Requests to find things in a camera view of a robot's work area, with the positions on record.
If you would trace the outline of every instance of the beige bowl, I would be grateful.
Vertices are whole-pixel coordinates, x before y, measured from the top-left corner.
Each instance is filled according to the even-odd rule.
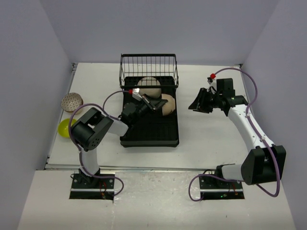
[[[164,93],[161,94],[161,98],[167,100],[167,103],[163,105],[162,107],[162,115],[167,116],[171,114],[172,112],[174,112],[174,110],[176,109],[175,99],[171,95],[164,94]]]
[[[160,82],[153,77],[144,77],[139,82],[138,85],[160,85]],[[158,98],[161,95],[161,88],[152,88],[152,89],[140,89],[141,94],[146,94],[152,98]]]
[[[73,111],[75,111],[80,105],[83,105],[83,99],[76,92],[66,94],[61,101],[62,109],[68,113],[73,113]]]

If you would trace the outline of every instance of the white table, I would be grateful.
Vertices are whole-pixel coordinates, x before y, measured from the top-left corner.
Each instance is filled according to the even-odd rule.
[[[103,167],[150,169],[203,169],[220,164],[242,163],[247,149],[234,124],[219,109],[212,114],[196,113],[188,106],[201,87],[208,87],[207,77],[223,66],[178,65],[177,113],[180,144],[176,148],[124,148],[119,137],[107,134],[97,148],[98,163]],[[79,93],[85,103],[102,105],[104,99],[119,88],[119,64],[79,63],[70,92]],[[233,78],[237,95],[246,96],[241,74],[228,70],[218,78]],[[106,110],[118,116],[122,95],[109,99]],[[87,110],[75,118],[78,119]],[[62,120],[69,118],[64,112]],[[47,168],[74,169],[79,166],[76,147],[69,139],[56,136]]]
[[[112,203],[69,200],[71,173],[35,173],[18,230],[295,230],[283,187],[277,198],[243,184],[244,200],[192,202],[197,172],[119,172],[125,189]],[[192,195],[200,196],[198,182]]]

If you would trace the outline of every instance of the black tray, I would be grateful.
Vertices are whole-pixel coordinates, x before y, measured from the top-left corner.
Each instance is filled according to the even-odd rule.
[[[153,76],[161,84],[162,93],[171,95],[176,102],[176,89],[163,87],[163,84],[175,84],[172,76]],[[125,77],[125,86],[135,88],[135,85],[143,77]],[[124,93],[123,106],[135,99],[128,93]],[[165,146],[176,147],[179,144],[177,104],[176,110],[168,116],[162,116],[162,112],[147,114],[134,126],[120,137],[120,143],[124,147]]]

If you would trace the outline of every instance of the white wall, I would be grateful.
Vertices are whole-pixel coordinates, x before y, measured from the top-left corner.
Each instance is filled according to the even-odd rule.
[[[278,0],[41,0],[71,62],[176,53],[180,64],[243,63]]]
[[[297,229],[307,228],[306,12],[305,0],[281,0],[243,65],[259,86],[255,117],[287,150],[282,182]]]
[[[39,0],[1,1],[0,31],[0,229],[10,230],[46,162],[71,64]]]

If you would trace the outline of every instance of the purple cable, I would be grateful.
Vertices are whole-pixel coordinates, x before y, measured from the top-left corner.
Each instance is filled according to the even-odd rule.
[[[199,175],[195,176],[195,177],[191,180],[191,182],[190,182],[190,184],[189,184],[189,197],[190,197],[190,199],[191,199],[192,201],[197,202],[197,201],[201,201],[201,200],[203,199],[203,197],[201,197],[201,198],[199,198],[199,199],[193,199],[193,197],[191,196],[191,186],[192,186],[192,183],[193,183],[197,178],[202,177],[202,176],[209,176],[209,177],[215,178],[215,179],[220,180],[220,181],[225,181],[225,182],[237,182],[236,180],[226,180],[226,179],[224,179],[224,178],[221,178],[221,177],[218,177],[218,176],[214,176],[214,175],[210,175],[210,174],[199,174]]]
[[[117,117],[111,116],[111,115],[109,115],[109,114],[105,111],[105,105],[106,105],[106,101],[107,101],[111,96],[113,96],[114,94],[119,93],[119,92],[129,92],[129,91],[120,90],[120,91],[116,91],[116,92],[110,94],[110,95],[105,99],[105,101],[104,101],[104,103],[103,103],[103,105],[102,105],[102,111],[104,111],[104,113],[105,113],[107,116],[113,118],[114,120],[118,120],[118,121],[119,121],[119,119],[118,119]]]
[[[97,104],[94,104],[94,103],[88,103],[88,104],[83,104],[83,105],[79,106],[79,107],[72,113],[72,115],[71,115],[71,117],[70,117],[70,119],[69,119],[69,123],[68,123],[68,133],[69,133],[69,137],[71,138],[71,140],[72,140],[72,142],[74,143],[74,145],[78,148],[80,165],[81,165],[82,169],[84,170],[84,172],[85,172],[86,174],[90,175],[91,177],[98,178],[98,179],[116,179],[116,180],[119,180],[119,182],[121,182],[122,187],[121,187],[121,189],[120,189],[116,194],[114,194],[114,195],[116,196],[116,195],[120,194],[121,191],[123,191],[123,189],[124,189],[124,182],[123,182],[120,178],[118,178],[118,177],[116,177],[116,176],[97,176],[97,175],[91,174],[91,173],[85,168],[85,166],[83,165],[83,161],[82,161],[82,149],[81,149],[81,147],[77,144],[76,140],[73,138],[72,133],[71,133],[71,122],[72,122],[73,117],[76,115],[76,113],[77,113],[80,109],[82,109],[83,107],[89,106],[89,105],[91,105],[91,106],[96,106],[96,107],[98,107],[101,111],[104,111],[104,109],[103,109],[101,106],[99,106],[99,105],[97,105]]]
[[[261,141],[264,143],[264,145],[267,147],[267,149],[269,150],[270,152],[270,155],[272,157],[272,160],[273,160],[273,163],[274,163],[274,168],[275,168],[275,171],[276,171],[276,182],[277,182],[277,185],[276,185],[276,192],[275,194],[272,194],[270,193],[268,190],[266,190],[265,188],[263,188],[261,185],[257,184],[257,186],[262,190],[264,191],[266,194],[272,196],[272,197],[277,197],[278,194],[279,194],[279,191],[280,191],[280,174],[279,174],[279,167],[278,167],[278,164],[277,164],[277,160],[274,156],[274,153],[272,151],[272,149],[270,148],[269,144],[266,142],[266,140],[262,139],[262,136],[261,136],[261,133],[257,130],[257,128],[255,127],[254,123],[252,122],[252,120],[250,119],[250,117],[248,116],[248,112],[249,112],[249,109],[251,107],[251,105],[256,101],[257,97],[258,97],[258,88],[257,88],[257,85],[256,85],[256,82],[255,80],[248,74],[246,73],[245,71],[241,70],[241,69],[236,69],[236,68],[224,68],[224,69],[220,69],[219,71],[217,71],[215,73],[215,75],[217,75],[218,73],[224,71],[224,70],[228,70],[228,69],[233,69],[233,70],[237,70],[237,71],[240,71],[241,73],[245,74],[246,76],[249,77],[249,79],[251,79],[251,81],[253,82],[254,84],[254,87],[255,87],[255,97],[254,99],[248,104],[248,106],[246,107],[246,115],[247,115],[247,118],[248,118],[248,121],[250,123],[250,125],[252,126],[253,130],[255,131],[255,133],[257,134],[257,136],[261,139]],[[190,189],[191,189],[191,186],[192,186],[192,183],[193,181],[196,179],[196,178],[199,178],[199,177],[202,177],[202,176],[209,176],[209,177],[213,177],[215,179],[218,179],[218,180],[221,180],[221,181],[225,181],[225,182],[234,182],[234,180],[226,180],[224,178],[220,178],[220,177],[217,177],[217,176],[213,176],[213,175],[209,175],[209,174],[200,174],[200,175],[197,175],[195,176],[190,184],[189,184],[189,197],[192,201],[201,201],[203,199],[203,197],[201,197],[200,199],[193,199],[192,196],[191,196],[191,192],[190,192]]]

